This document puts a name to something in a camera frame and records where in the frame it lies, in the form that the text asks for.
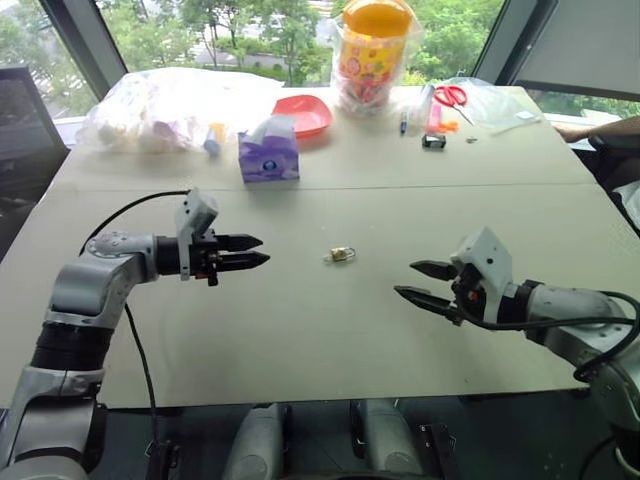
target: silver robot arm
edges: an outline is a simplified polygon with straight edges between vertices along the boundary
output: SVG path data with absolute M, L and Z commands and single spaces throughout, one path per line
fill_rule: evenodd
M 135 285 L 174 274 L 217 285 L 219 272 L 269 259 L 246 251 L 262 244 L 254 237 L 216 235 L 209 227 L 217 214 L 213 200 L 193 190 L 176 212 L 177 237 L 105 233 L 62 268 L 31 363 L 0 422 L 1 480 L 80 480 L 97 465 L 103 361 Z
M 456 325 L 466 320 L 489 330 L 524 330 L 529 340 L 576 366 L 574 377 L 589 383 L 610 423 L 619 464 L 628 474 L 638 475 L 640 341 L 629 342 L 638 327 L 637 321 L 635 326 L 629 325 L 633 322 L 611 297 L 626 298 L 637 308 L 633 299 L 614 292 L 552 287 L 531 280 L 514 283 L 511 256 L 488 228 L 467 237 L 451 255 L 450 263 L 425 260 L 411 267 L 432 278 L 453 281 L 455 296 L 451 301 L 427 290 L 396 286 L 396 291 L 414 305 Z M 576 325 L 580 322 L 576 320 L 574 325 L 544 326 L 554 320 L 587 318 L 623 319 L 627 324 Z

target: glass window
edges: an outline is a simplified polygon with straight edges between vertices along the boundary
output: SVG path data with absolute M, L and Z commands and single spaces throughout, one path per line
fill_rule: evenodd
M 52 118 L 85 115 L 97 100 L 38 0 L 0 0 L 0 65 L 26 64 Z
M 190 66 L 328 85 L 347 0 L 96 0 L 129 71 Z M 403 83 L 470 75 L 503 0 L 408 0 L 425 35 Z
M 534 89 L 527 89 L 527 93 L 544 113 L 594 119 L 606 119 L 610 115 L 612 118 L 609 120 L 640 115 L 640 102 Z

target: red plate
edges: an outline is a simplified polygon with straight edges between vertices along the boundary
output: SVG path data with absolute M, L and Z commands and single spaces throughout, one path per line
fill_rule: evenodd
M 313 95 L 296 95 L 281 98 L 273 109 L 274 114 L 296 117 L 294 130 L 297 138 L 309 137 L 327 128 L 333 116 L 322 100 Z

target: orange lid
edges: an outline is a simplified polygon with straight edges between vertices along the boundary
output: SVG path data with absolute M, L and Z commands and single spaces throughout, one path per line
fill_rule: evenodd
M 402 0 L 351 0 L 344 7 L 342 18 L 356 33 L 400 37 L 409 30 L 413 13 Z

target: red scissors handle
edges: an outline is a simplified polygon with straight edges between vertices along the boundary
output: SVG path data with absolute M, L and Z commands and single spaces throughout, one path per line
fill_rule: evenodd
M 465 91 L 455 85 L 446 85 L 436 88 L 434 98 L 447 107 L 454 105 L 464 105 L 467 103 L 467 94 Z

